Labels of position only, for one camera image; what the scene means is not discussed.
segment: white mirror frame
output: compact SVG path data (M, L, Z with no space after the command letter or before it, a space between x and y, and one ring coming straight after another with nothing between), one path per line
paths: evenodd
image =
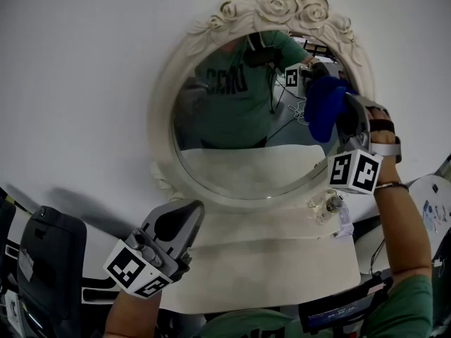
M193 179L180 162L172 129L173 104L189 74L225 43L253 32L296 31L325 43L347 70L352 86L374 99L373 75L349 18L333 13L327 0L223 0L206 18L193 22L162 70L147 111L147 132L154 161L152 175L169 200L200 199L221 211L261 211L294 199L307 201L326 188L327 161L266 199L220 195Z

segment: oval mirror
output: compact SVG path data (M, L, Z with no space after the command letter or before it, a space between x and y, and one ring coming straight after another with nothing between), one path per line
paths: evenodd
M324 125L309 127L305 116L326 75L350 81L324 43L300 33L256 32L220 46L191 72L173 107L173 141L186 171L238 199L310 181L336 154L327 109Z

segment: green sleeve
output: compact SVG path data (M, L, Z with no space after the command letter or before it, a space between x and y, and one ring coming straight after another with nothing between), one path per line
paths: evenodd
M279 66L282 71L291 65L300 63L309 55L302 46L284 32L262 32L261 37L266 45L274 45L275 48L282 51L283 57Z
M425 275L399 283L388 300L366 321L368 338L429 337L432 330L432 284Z

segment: bracelet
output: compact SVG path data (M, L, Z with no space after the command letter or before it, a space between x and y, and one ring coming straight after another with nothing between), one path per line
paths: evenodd
M391 187L401 187L409 191L409 187L406 184L402 184L400 182L390 182L386 184L381 184L376 186L376 189L384 189L384 188L391 188Z

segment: white wall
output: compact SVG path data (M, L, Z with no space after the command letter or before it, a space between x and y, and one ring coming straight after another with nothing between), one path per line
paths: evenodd
M0 186L31 208L109 218L112 232L140 224L164 202L149 174L149 93L189 21L217 2L0 0ZM433 172L451 152L451 0L329 2L368 52L403 178Z

